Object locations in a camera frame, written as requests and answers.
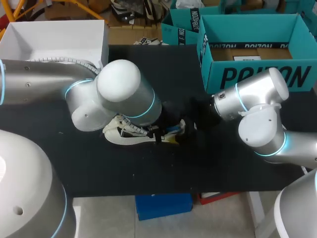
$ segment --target teal cardboard box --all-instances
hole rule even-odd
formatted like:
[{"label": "teal cardboard box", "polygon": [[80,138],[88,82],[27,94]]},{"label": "teal cardboard box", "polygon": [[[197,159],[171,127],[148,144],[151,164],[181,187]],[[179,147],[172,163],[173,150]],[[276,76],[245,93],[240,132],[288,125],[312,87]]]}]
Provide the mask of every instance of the teal cardboard box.
[{"label": "teal cardboard box", "polygon": [[302,16],[311,33],[317,36],[317,2],[315,0],[302,0],[297,12]]},{"label": "teal cardboard box", "polygon": [[162,21],[162,40],[169,45],[196,45],[198,33],[173,26],[168,14]]},{"label": "teal cardboard box", "polygon": [[297,14],[202,16],[197,54],[211,94],[269,67],[291,92],[310,91],[317,79],[317,43]]},{"label": "teal cardboard box", "polygon": [[186,8],[176,9],[176,0],[173,0],[170,15],[173,20],[173,25],[185,30],[199,32],[199,22],[202,15],[214,15],[224,13],[224,0],[205,0],[211,2],[215,6],[208,6],[202,8]]}]

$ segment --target white cardboard box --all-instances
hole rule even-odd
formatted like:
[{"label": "white cardboard box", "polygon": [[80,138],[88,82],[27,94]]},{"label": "white cardboard box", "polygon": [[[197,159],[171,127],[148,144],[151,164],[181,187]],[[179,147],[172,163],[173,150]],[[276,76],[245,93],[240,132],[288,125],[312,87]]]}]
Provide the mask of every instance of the white cardboard box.
[{"label": "white cardboard box", "polygon": [[68,57],[100,68],[108,63],[108,28],[103,20],[13,22],[0,41],[0,59]]}]

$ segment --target box flap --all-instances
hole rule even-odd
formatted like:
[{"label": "box flap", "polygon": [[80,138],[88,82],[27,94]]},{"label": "box flap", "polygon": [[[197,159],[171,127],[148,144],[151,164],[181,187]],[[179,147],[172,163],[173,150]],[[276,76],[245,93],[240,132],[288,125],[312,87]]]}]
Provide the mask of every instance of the box flap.
[{"label": "box flap", "polygon": [[200,28],[197,40],[197,54],[199,56],[200,68],[203,78],[205,90],[207,89],[208,78],[211,68],[211,51],[208,44],[208,38],[206,35],[203,19],[200,20]]},{"label": "box flap", "polygon": [[288,43],[296,18],[295,14],[202,16],[210,43]]},{"label": "box flap", "polygon": [[301,16],[297,16],[293,34],[288,44],[288,48],[294,59],[317,58],[317,43],[313,35],[310,34],[309,29],[303,22]]}]

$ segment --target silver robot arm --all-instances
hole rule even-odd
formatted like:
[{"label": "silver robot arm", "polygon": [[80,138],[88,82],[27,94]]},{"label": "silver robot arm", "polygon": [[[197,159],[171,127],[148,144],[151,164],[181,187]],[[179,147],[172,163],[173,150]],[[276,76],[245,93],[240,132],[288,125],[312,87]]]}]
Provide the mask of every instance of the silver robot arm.
[{"label": "silver robot arm", "polygon": [[288,96],[283,76],[270,68],[215,94],[212,106],[223,120],[244,116],[240,138],[264,160],[317,168],[317,133],[283,128],[279,103]]},{"label": "silver robot arm", "polygon": [[285,130],[279,109],[268,104],[252,107],[239,124],[240,138],[268,162],[317,168],[317,133]]},{"label": "silver robot arm", "polygon": [[2,104],[65,99],[72,121],[81,131],[101,129],[117,113],[138,126],[151,125],[161,115],[158,96],[130,61],[113,61],[98,75],[96,69],[80,63],[2,62]]}]

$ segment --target blue led ring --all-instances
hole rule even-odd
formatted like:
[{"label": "blue led ring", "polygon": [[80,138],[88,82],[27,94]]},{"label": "blue led ring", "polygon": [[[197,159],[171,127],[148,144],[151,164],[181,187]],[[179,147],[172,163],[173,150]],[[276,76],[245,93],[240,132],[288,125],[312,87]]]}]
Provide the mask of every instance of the blue led ring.
[{"label": "blue led ring", "polygon": [[2,60],[0,60],[0,67],[1,67],[1,76],[2,76],[2,90],[1,90],[1,99],[0,99],[0,106],[4,102],[4,92],[5,92],[5,74],[4,74],[4,65]]},{"label": "blue led ring", "polygon": [[143,112],[142,114],[138,115],[138,116],[135,116],[135,117],[128,117],[126,115],[124,115],[126,118],[139,118],[141,116],[144,116],[146,113],[149,112],[149,110],[151,109],[151,107],[153,106],[154,104],[154,100],[155,100],[155,92],[154,92],[154,89],[153,89],[153,101],[152,101],[152,104],[150,105],[149,109],[147,109],[145,112]]},{"label": "blue led ring", "polygon": [[240,102],[241,106],[242,106],[243,109],[247,112],[248,109],[247,109],[246,106],[243,104],[242,99],[241,99],[240,94],[239,94],[239,91],[238,91],[238,83],[236,83],[236,85],[235,85],[234,87],[235,87],[235,89],[236,89],[236,92],[237,92],[237,95],[238,95],[238,99],[239,99],[239,102]]},{"label": "blue led ring", "polygon": [[87,78],[86,80],[77,81],[77,82],[71,84],[71,85],[68,87],[68,89],[66,90],[66,92],[65,92],[65,99],[66,99],[67,93],[68,93],[73,87],[75,87],[75,86],[78,85],[78,84],[87,83],[87,82],[91,82],[91,81],[94,81],[94,80],[93,80],[92,78]]},{"label": "blue led ring", "polygon": [[64,220],[65,220],[65,217],[66,217],[66,211],[67,211],[67,195],[66,195],[66,191],[65,191],[65,188],[63,186],[63,189],[64,189],[64,194],[65,194],[65,209],[64,209],[64,214],[63,214],[63,217],[59,223],[59,226],[58,228],[56,229],[56,231],[54,232],[54,234],[51,236],[51,238],[55,238],[55,236],[57,235],[57,233],[59,232]]},{"label": "blue led ring", "polygon": [[265,157],[267,157],[267,156],[273,156],[273,155],[276,155],[278,152],[280,152],[280,151],[283,149],[285,143],[286,143],[286,134],[285,134],[285,132],[284,132],[284,142],[283,142],[281,148],[279,148],[276,152],[274,152],[274,153],[272,153],[272,154],[269,154],[269,155],[262,155],[262,154],[259,154],[259,153],[257,153],[257,152],[254,152],[254,153],[256,153],[256,154],[258,154],[258,155],[261,155],[261,156],[265,156]]}]

